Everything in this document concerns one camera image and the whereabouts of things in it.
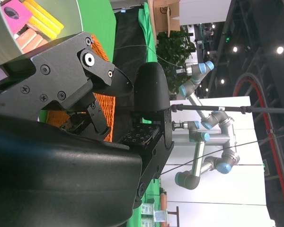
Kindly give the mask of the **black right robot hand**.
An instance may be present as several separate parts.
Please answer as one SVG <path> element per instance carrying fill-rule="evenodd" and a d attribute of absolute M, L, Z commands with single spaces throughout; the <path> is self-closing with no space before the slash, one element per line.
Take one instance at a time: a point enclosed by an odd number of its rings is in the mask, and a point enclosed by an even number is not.
<path fill-rule="evenodd" d="M 174 148 L 157 62 L 132 82 L 81 32 L 2 64 L 0 227 L 117 227 Z"/>

